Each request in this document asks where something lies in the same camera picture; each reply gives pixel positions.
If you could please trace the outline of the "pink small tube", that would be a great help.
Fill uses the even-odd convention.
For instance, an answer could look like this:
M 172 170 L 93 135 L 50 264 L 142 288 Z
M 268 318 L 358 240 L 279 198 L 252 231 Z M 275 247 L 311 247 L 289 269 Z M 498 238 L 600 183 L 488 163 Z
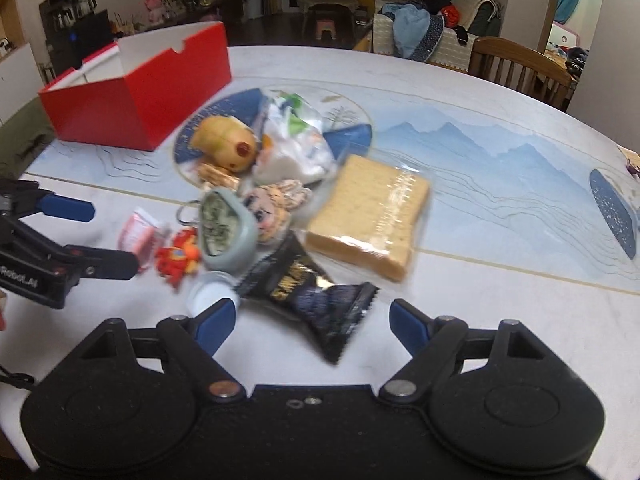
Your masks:
M 138 272 L 143 273 L 153 262 L 155 253 L 168 237 L 169 226 L 142 208 L 128 217 L 117 240 L 117 249 L 131 252 L 138 260 Z

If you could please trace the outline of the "white round lid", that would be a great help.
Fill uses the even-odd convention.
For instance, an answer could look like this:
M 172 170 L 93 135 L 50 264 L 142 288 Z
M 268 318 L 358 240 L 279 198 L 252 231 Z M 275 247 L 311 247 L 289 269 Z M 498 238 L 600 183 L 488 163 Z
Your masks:
M 221 299 L 231 300 L 237 309 L 241 304 L 240 296 L 235 291 L 237 282 L 232 275 L 220 271 L 199 275 L 186 298 L 186 310 L 190 317 L 195 318 Z

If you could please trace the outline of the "red orange toy keychain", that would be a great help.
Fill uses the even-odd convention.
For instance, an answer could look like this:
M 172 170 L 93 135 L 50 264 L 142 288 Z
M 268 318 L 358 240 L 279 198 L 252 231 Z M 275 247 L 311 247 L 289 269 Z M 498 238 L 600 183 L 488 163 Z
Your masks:
M 186 276 L 198 273 L 200 263 L 197 228 L 179 231 L 168 246 L 158 248 L 155 253 L 155 270 L 175 290 Z

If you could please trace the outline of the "black snack packet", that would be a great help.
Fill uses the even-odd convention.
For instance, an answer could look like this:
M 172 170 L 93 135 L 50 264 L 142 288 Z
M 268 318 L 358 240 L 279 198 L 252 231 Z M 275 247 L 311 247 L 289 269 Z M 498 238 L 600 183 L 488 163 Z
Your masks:
M 293 232 L 287 232 L 270 255 L 248 270 L 235 291 L 243 299 L 268 304 L 303 323 L 322 356 L 333 365 L 340 362 L 378 294 L 370 282 L 335 283 Z

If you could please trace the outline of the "green jacket on chair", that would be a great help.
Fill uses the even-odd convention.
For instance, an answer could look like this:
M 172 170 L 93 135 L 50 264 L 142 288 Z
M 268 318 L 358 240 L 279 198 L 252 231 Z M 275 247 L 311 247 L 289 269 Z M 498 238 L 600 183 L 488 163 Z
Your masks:
M 18 110 L 0 129 L 0 174 L 18 179 L 55 139 L 39 98 Z

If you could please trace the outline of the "teal tin with flowers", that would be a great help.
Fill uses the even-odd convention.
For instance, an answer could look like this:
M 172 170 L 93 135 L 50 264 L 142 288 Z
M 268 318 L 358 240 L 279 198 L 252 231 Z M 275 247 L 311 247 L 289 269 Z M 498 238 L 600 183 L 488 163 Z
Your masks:
M 198 206 L 198 247 L 204 264 L 214 271 L 240 273 L 258 245 L 253 214 L 228 188 L 212 188 Z

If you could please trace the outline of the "white cabinet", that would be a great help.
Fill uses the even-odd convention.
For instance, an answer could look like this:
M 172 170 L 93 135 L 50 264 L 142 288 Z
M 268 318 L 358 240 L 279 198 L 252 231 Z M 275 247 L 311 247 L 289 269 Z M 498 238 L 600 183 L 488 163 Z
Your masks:
M 24 44 L 0 63 L 0 120 L 4 124 L 38 96 L 43 80 L 32 47 Z

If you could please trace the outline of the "bagged bread slice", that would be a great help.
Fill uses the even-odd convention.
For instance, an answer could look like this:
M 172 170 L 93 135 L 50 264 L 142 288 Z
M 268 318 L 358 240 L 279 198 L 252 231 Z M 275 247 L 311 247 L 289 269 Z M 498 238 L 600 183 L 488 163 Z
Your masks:
M 400 283 L 411 270 L 432 188 L 431 170 L 416 159 L 349 143 L 307 223 L 305 246 Z

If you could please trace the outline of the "small biscuit packet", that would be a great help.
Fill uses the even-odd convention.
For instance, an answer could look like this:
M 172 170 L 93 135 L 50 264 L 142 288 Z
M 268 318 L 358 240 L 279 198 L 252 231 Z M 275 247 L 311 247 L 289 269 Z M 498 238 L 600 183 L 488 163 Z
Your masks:
M 198 178 L 211 188 L 228 188 L 235 193 L 239 191 L 241 179 L 226 168 L 210 162 L 201 162 L 196 168 L 196 173 Z

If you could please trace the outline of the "red cardboard box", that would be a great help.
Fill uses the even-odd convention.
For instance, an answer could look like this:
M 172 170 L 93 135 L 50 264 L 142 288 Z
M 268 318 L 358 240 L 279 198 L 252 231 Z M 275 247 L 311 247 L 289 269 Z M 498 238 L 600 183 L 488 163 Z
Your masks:
M 232 79 L 220 21 L 119 39 L 39 91 L 58 140 L 153 151 Z

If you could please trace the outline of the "yellow capybara plush toy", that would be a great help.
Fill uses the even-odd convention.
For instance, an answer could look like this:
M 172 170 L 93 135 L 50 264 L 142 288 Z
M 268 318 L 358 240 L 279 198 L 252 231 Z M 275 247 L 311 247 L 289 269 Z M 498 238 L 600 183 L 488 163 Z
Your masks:
M 194 130 L 190 148 L 202 152 L 220 168 L 239 174 L 250 168 L 257 155 L 253 130 L 231 116 L 209 116 Z

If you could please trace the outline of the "black water dispenser cabinet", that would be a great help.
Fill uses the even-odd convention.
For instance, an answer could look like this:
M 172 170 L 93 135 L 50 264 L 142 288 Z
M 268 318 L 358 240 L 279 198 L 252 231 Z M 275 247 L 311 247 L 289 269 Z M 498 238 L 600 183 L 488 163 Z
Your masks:
M 107 10 L 99 11 L 96 0 L 44 0 L 39 13 L 58 76 L 114 41 Z

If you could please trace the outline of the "white plastic bag package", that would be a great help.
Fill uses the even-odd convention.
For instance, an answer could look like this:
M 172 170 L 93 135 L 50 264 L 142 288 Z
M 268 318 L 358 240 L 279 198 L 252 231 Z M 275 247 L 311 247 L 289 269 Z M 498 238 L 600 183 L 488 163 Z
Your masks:
M 254 130 L 260 143 L 252 167 L 257 184 L 284 180 L 315 184 L 335 169 L 336 158 L 323 135 L 322 116 L 298 93 L 264 96 Z

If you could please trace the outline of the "pink pig plush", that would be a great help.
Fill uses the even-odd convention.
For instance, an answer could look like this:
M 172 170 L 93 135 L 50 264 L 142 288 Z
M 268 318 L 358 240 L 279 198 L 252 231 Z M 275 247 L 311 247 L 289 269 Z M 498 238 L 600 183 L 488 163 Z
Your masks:
M 148 11 L 149 23 L 151 25 L 163 23 L 165 15 L 163 0 L 144 0 L 144 6 Z

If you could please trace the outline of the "wooden chair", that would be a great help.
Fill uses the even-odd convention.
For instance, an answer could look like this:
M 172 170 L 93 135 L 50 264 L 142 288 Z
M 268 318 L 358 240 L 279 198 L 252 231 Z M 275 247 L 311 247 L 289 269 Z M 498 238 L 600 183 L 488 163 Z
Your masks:
M 498 37 L 474 41 L 468 74 L 560 110 L 570 96 L 572 77 L 543 54 Z

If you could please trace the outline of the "sofa with clothes pile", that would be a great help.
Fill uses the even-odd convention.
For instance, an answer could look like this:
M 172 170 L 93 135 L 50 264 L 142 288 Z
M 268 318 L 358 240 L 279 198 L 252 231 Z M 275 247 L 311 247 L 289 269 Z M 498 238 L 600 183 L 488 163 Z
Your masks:
M 498 0 L 376 0 L 372 51 L 465 73 L 474 42 L 497 37 Z

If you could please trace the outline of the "pink plastic stool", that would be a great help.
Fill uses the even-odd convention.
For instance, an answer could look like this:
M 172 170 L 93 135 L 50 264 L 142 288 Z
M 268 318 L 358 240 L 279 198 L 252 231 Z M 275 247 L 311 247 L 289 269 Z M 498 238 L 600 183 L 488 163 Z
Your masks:
M 335 21 L 330 18 L 319 18 L 316 21 L 314 36 L 318 41 L 322 39 L 335 41 L 337 37 Z

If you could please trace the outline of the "cartoon girl keychain figure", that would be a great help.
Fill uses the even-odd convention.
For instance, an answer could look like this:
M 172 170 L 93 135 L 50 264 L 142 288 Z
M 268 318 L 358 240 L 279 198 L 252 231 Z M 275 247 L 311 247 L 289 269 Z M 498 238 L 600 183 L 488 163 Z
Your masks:
M 283 180 L 252 188 L 242 198 L 245 208 L 254 216 L 258 243 L 271 245 L 286 233 L 292 212 L 311 199 L 312 191 L 299 180 Z

